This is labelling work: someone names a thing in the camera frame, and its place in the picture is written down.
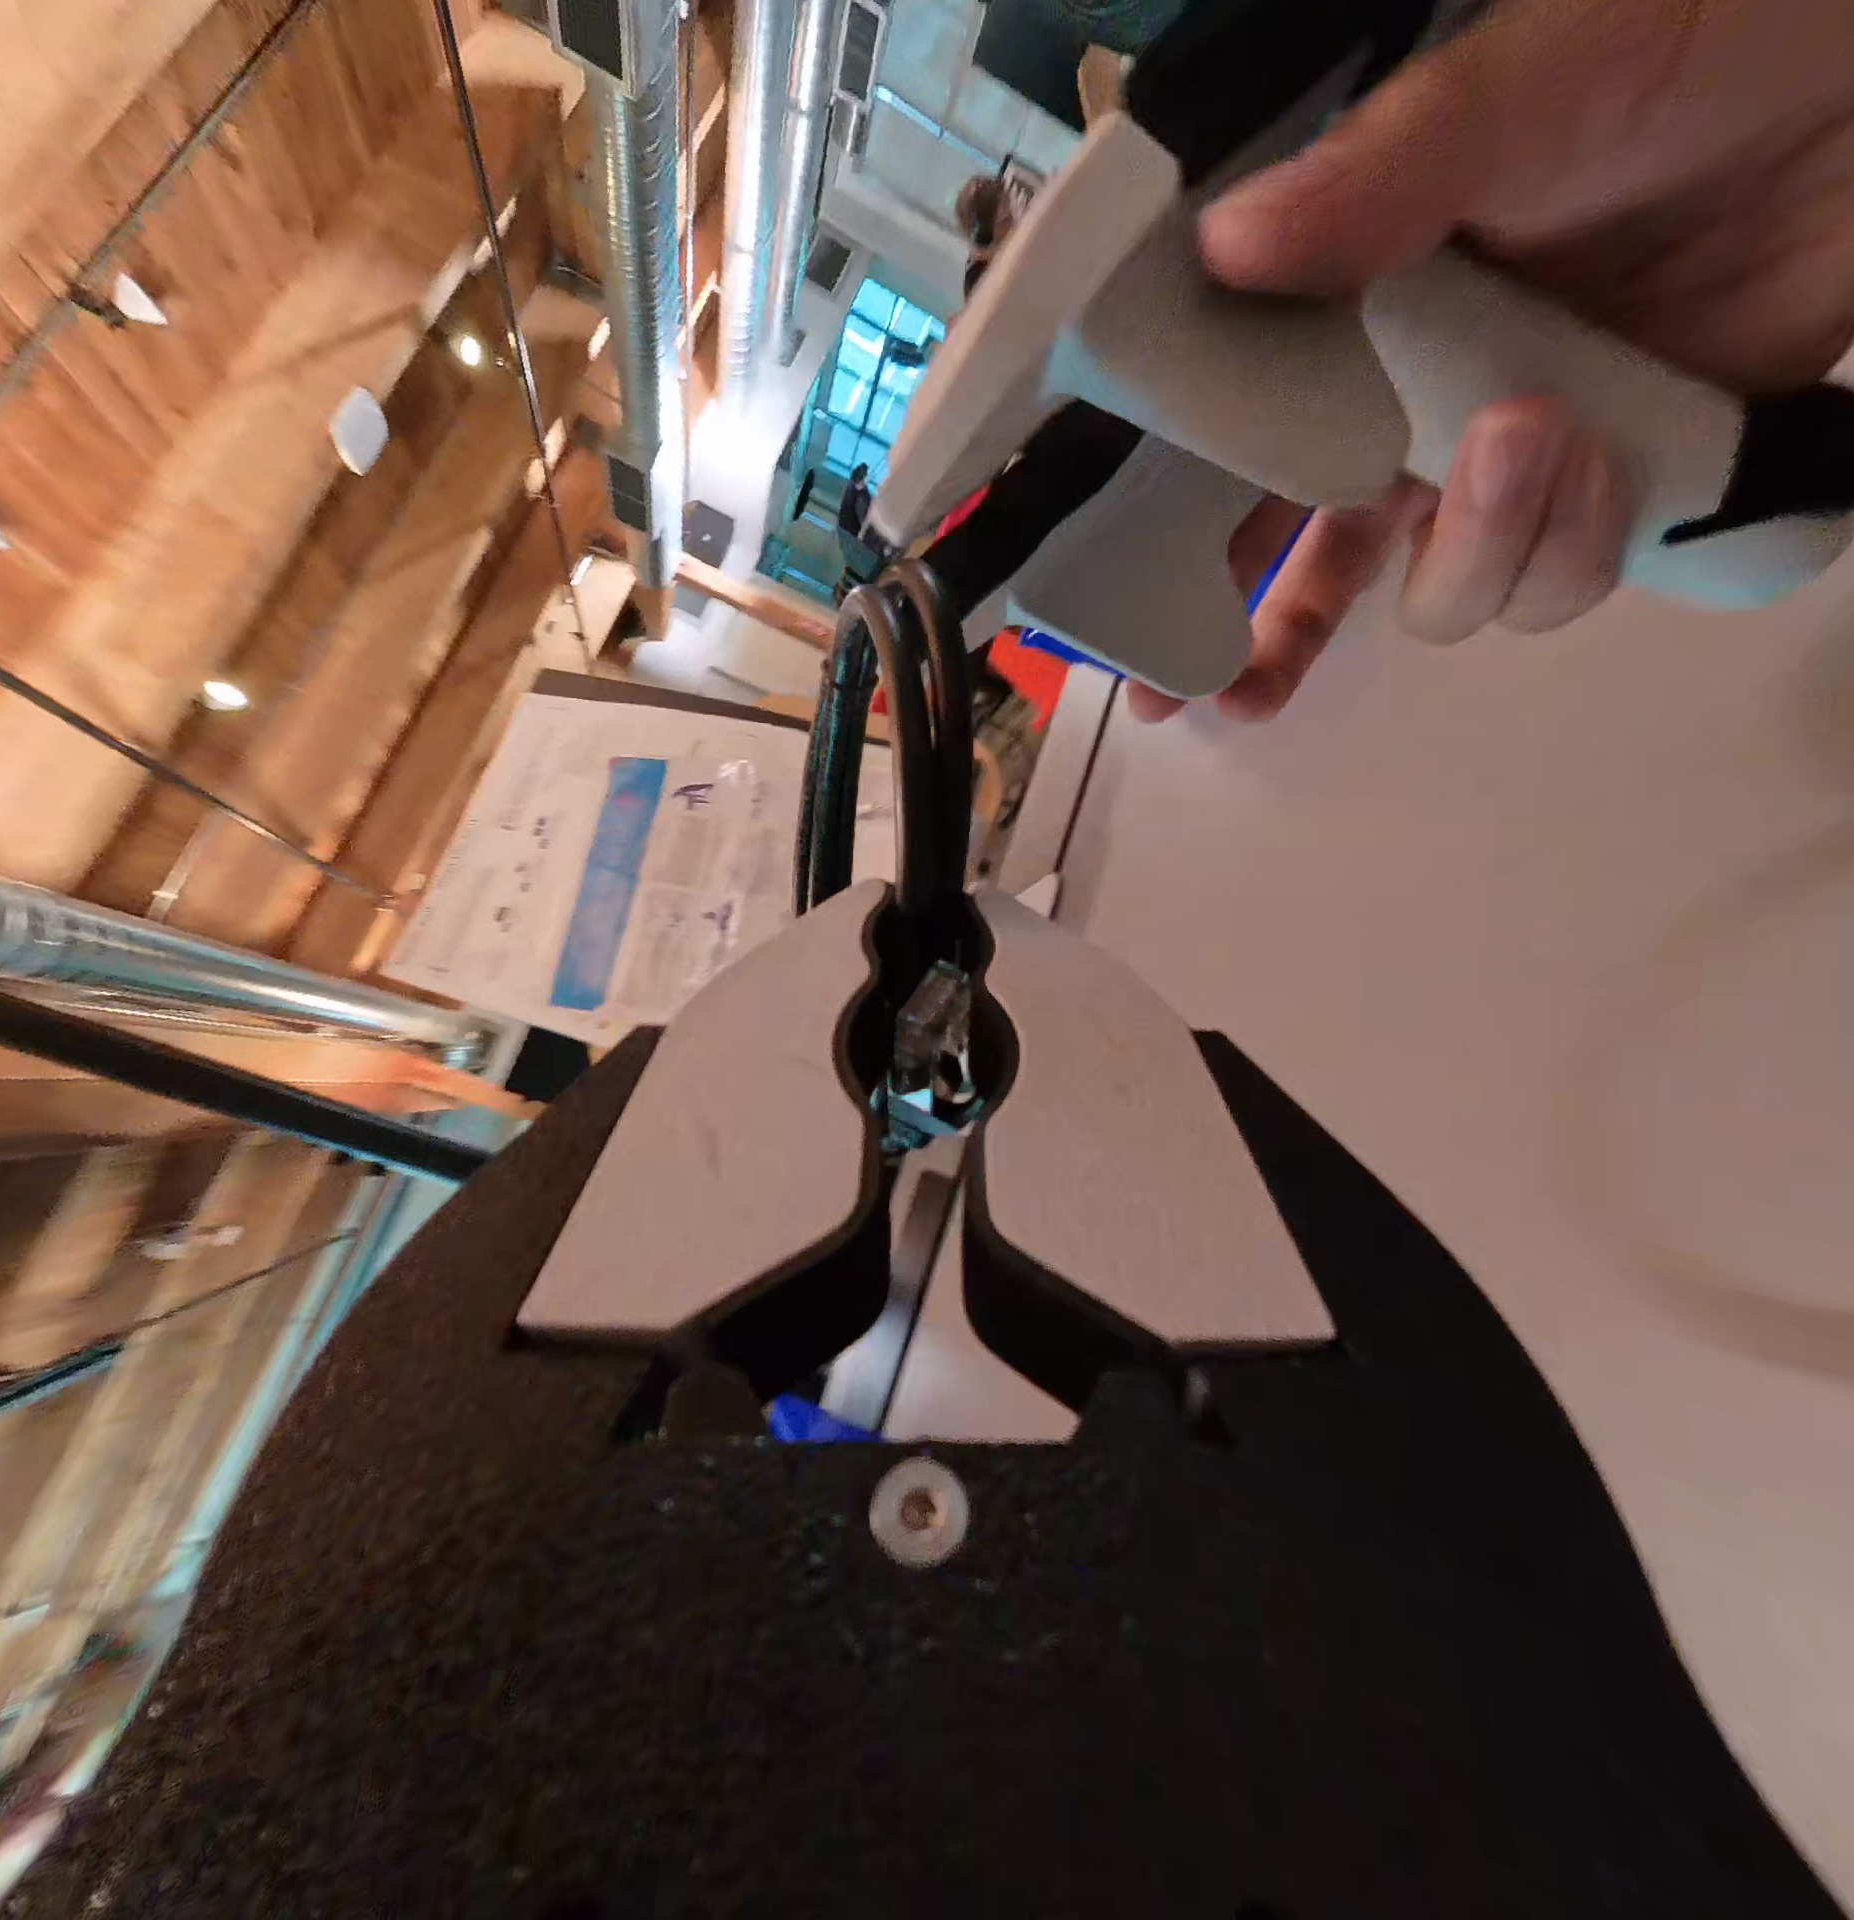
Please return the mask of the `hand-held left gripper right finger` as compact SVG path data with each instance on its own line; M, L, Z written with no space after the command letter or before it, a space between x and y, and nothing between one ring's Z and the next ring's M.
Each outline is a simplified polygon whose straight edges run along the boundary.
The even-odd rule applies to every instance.
M1073 1414L1109 1374L1185 1399L1210 1363L1323 1353L1335 1324L1179 1012L1104 949L987 890L1003 1088L967 1142L962 1308Z

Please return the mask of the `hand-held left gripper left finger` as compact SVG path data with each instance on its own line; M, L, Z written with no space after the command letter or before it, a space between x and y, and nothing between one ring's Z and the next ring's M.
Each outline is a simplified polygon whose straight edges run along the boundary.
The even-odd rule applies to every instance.
M682 1007L530 1285L521 1344L663 1378L721 1365L771 1402L871 1329L888 1215L847 1040L888 902L853 883Z

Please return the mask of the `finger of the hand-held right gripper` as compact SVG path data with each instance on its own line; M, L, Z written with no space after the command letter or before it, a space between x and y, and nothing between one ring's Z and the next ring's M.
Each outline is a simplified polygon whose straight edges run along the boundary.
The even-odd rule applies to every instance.
M871 531L888 550L928 533L1075 399L1149 425L1149 403L1098 364L1087 306L1181 204L1168 147L1125 113L1097 122L993 257L905 415Z
M1142 437L1009 582L1010 621L1179 702L1207 699L1247 663L1226 544L1258 501L1249 479Z

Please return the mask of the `grey desk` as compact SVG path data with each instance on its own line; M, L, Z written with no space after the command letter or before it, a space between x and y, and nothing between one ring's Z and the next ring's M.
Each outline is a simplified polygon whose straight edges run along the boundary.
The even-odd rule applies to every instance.
M1854 550L1118 721L1068 909L1349 1308L987 1460L850 1915L1854 1915Z

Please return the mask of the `person's right hand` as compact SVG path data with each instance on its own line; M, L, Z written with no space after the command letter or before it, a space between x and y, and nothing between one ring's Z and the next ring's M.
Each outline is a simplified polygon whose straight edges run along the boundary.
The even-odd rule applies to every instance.
M1716 388L1825 380L1854 344L1854 1L1492 5L1200 223L1210 276L1253 293L1349 296L1446 244ZM1523 396L1470 420L1442 490L1263 498L1226 563L1271 585L1214 704L1278 714L1399 543L1416 638L1563 629L1617 585L1631 487Z

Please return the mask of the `instruction sheet on stand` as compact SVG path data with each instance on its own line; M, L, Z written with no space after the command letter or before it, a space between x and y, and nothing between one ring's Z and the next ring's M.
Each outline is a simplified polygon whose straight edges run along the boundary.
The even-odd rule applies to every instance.
M1104 952L965 879L972 734L903 676L891 741L847 767L871 695L815 732L765 706L541 676L385 964L394 981L585 1043L658 1033L653 1067L717 1097L843 1097L856 1016L873 1067L935 961L971 984L977 1050L1021 1076L1132 1040Z

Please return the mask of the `black metal pole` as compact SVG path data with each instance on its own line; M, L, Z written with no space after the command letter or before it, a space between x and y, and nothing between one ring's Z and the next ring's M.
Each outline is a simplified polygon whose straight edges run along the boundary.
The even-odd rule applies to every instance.
M4 991L0 1048L251 1129L272 1129L390 1174L458 1186L492 1159L482 1146L377 1116Z

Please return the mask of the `silver ventilation duct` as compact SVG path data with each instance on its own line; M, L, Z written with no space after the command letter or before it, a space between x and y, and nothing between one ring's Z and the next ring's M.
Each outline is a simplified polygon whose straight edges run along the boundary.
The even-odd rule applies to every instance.
M500 1030L363 981L236 949L0 876L0 984L92 1012L385 1043L487 1067Z
M589 207L604 268L619 425L609 448L615 498L641 587L670 589L682 552L685 424L682 370L682 15L673 1L594 5L587 97L596 147Z
M717 394L741 411L792 357L843 1L736 1L723 146Z

